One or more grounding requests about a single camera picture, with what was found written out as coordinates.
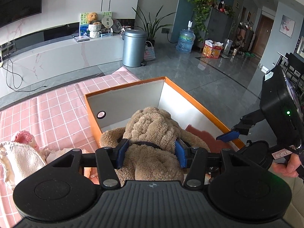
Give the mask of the person's right hand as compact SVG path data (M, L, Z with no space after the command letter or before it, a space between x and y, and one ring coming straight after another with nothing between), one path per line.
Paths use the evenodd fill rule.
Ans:
M280 173L284 177L296 178L299 176L296 170L300 165L301 161L299 156L297 154L291 154L287 165L273 163L272 167L275 173Z

